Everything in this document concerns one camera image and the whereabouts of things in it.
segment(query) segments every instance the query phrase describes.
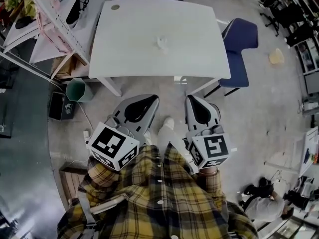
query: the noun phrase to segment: concrete floor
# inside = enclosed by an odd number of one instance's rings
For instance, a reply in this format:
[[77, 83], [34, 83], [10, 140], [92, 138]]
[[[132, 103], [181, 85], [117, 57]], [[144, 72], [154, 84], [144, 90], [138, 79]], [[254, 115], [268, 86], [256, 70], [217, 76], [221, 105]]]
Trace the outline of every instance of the concrete floor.
[[[243, 51], [250, 86], [227, 97], [223, 96], [225, 89], [220, 89], [207, 98], [220, 108], [221, 123], [233, 147], [238, 148], [232, 158], [220, 167], [224, 192], [230, 201], [236, 201], [236, 193], [245, 185], [256, 183], [262, 175], [271, 177], [275, 174], [276, 169], [264, 166], [264, 161], [270, 160], [279, 165], [294, 165], [298, 161], [291, 159], [292, 142], [278, 136], [278, 133], [284, 135], [285, 127], [286, 132], [302, 132], [310, 125], [309, 120], [298, 114], [298, 100], [305, 93], [301, 66], [294, 49], [288, 49], [285, 45], [284, 34], [275, 37], [273, 29], [265, 27], [265, 19], [259, 15], [262, 9], [255, 0], [185, 1], [212, 6], [221, 22], [221, 31], [236, 17], [258, 26], [259, 47]], [[283, 65], [272, 66], [269, 63], [268, 54], [275, 48], [280, 48], [284, 54]], [[156, 144], [156, 134], [167, 116], [175, 119], [176, 133], [181, 138], [185, 136], [186, 85], [177, 84], [174, 77], [118, 77], [113, 80], [122, 88], [121, 98], [116, 98], [100, 83], [91, 84], [94, 99], [83, 107], [93, 128], [98, 122], [105, 121], [121, 100], [149, 93], [160, 98], [159, 109], [151, 127], [153, 143]], [[197, 94], [202, 97], [212, 88]], [[82, 133], [86, 129], [89, 129], [89, 125], [80, 109], [72, 121], [49, 121], [49, 147], [58, 185], [57, 170], [65, 161], [87, 160], [88, 151]], [[266, 136], [267, 131], [271, 132], [269, 136]], [[286, 183], [295, 179], [287, 172], [282, 172], [282, 177], [287, 182], [281, 180], [275, 186], [280, 195], [289, 189], [290, 185]]]

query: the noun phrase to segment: black chair leg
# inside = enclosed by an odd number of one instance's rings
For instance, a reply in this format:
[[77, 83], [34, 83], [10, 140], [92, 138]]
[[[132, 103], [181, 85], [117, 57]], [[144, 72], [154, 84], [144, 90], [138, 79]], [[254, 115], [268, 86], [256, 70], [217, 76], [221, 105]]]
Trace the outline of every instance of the black chair leg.
[[213, 94], [216, 90], [219, 90], [220, 89], [220, 85], [218, 85], [215, 89], [213, 89], [212, 91], [208, 92], [208, 94], [206, 94], [204, 96], [204, 98], [207, 98], [208, 96], [210, 96], [211, 94]]
[[231, 93], [234, 93], [235, 91], [237, 91], [237, 90], [239, 90], [239, 89], [240, 89], [240, 88], [235, 88], [235, 89], [229, 91], [228, 93], [225, 94], [225, 97], [228, 96], [228, 95], [230, 95]]

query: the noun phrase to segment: chair seat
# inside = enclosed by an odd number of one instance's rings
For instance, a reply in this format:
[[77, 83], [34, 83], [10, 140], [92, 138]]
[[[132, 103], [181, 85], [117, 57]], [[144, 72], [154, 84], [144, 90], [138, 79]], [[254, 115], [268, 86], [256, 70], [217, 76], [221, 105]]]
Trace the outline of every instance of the chair seat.
[[226, 88], [244, 88], [249, 86], [244, 60], [241, 54], [226, 51], [230, 69], [230, 79], [220, 79], [219, 85]]

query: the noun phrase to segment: table leg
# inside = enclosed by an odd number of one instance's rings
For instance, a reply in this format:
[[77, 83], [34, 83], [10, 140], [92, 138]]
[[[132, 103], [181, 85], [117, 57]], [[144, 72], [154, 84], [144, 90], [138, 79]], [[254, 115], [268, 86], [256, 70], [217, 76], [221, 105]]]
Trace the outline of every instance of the table leg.
[[269, 162], [265, 162], [264, 165], [268, 165], [268, 166], [271, 166], [271, 167], [274, 167], [276, 169], [283, 170], [283, 171], [286, 171], [286, 172], [299, 174], [298, 170], [292, 169], [292, 168], [288, 168], [288, 167], [285, 167], [285, 166], [275, 165], [275, 164], [269, 163]]
[[98, 78], [98, 80], [105, 86], [107, 87], [115, 96], [117, 97], [121, 97], [122, 96], [122, 91], [121, 89], [116, 86], [116, 84], [114, 83], [114, 81], [112, 81], [111, 78]]
[[212, 85], [213, 83], [217, 82], [220, 78], [214, 78], [212, 80], [210, 80], [209, 82], [205, 83], [204, 85], [200, 86], [199, 88], [193, 90], [193, 91], [190, 91], [190, 90], [187, 90], [185, 92], [185, 94], [188, 96], [188, 95], [194, 95], [196, 92], [202, 90], [202, 89], [205, 89], [206, 87], [208, 87], [209, 85]]

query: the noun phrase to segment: white table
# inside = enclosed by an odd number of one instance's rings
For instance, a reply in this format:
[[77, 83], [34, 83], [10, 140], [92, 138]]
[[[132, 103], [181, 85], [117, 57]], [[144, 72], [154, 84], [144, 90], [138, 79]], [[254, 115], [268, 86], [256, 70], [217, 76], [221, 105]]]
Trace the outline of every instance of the white table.
[[270, 162], [265, 162], [265, 165], [277, 168], [279, 170], [283, 170], [283, 171], [291, 172], [291, 173], [294, 173], [294, 174], [298, 174], [298, 177], [302, 176], [308, 170], [308, 168], [313, 164], [313, 161], [312, 161], [311, 157], [307, 160], [306, 163], [304, 163], [307, 149], [309, 149], [310, 155], [314, 155], [317, 152], [317, 148], [318, 148], [318, 127], [315, 126], [314, 128], [312, 128], [312, 129], [308, 130], [307, 132], [305, 132], [303, 134], [303, 136], [294, 137], [294, 138], [295, 138], [295, 142], [294, 142], [294, 151], [293, 151], [292, 160], [293, 160], [293, 158], [294, 158], [294, 156], [296, 154], [297, 142], [303, 141], [303, 143], [304, 143], [303, 150], [302, 150], [302, 153], [300, 155], [300, 163], [298, 164], [297, 168], [289, 168], [289, 167], [273, 164], [273, 163], [270, 163]]
[[205, 85], [230, 71], [211, 7], [175, 0], [114, 0], [104, 3], [94, 38], [90, 78], [120, 97], [110, 77], [198, 76]]

